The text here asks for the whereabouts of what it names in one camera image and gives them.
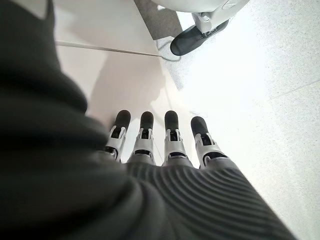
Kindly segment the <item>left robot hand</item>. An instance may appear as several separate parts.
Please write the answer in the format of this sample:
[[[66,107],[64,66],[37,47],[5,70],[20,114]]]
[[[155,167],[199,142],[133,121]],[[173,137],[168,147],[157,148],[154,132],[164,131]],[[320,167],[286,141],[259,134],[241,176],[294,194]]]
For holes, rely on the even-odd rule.
[[[0,235],[9,240],[292,240],[239,168],[191,120],[195,168],[174,149],[162,166],[147,149],[117,160],[112,134],[86,116],[87,100],[60,67],[50,0],[0,3]]]

